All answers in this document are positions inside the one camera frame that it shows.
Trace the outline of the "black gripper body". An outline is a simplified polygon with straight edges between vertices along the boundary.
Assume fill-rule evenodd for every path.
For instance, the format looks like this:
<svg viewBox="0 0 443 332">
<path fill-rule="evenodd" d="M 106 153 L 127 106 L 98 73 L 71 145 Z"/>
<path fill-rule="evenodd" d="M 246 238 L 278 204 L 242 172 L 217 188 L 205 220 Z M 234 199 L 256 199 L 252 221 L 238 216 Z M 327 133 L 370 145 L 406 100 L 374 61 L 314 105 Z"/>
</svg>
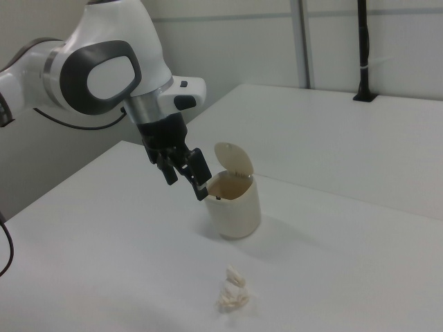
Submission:
<svg viewBox="0 0 443 332">
<path fill-rule="evenodd" d="M 185 164 L 190 150 L 185 139 L 188 133 L 186 122 L 181 113 L 166 118 L 136 125 L 152 164 L 158 163 L 159 156 L 170 158 L 174 163 Z"/>
</svg>

